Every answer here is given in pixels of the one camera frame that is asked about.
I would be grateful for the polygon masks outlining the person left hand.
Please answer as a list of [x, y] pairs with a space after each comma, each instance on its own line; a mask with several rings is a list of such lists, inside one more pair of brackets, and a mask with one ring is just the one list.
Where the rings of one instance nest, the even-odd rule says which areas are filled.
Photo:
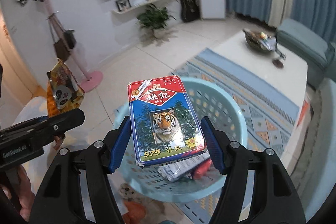
[[6, 181], [7, 173], [1, 174], [1, 190], [8, 200], [17, 196], [20, 204], [18, 214], [26, 221], [29, 221], [35, 195], [31, 190], [31, 182], [23, 165], [18, 165], [9, 170], [11, 178]]

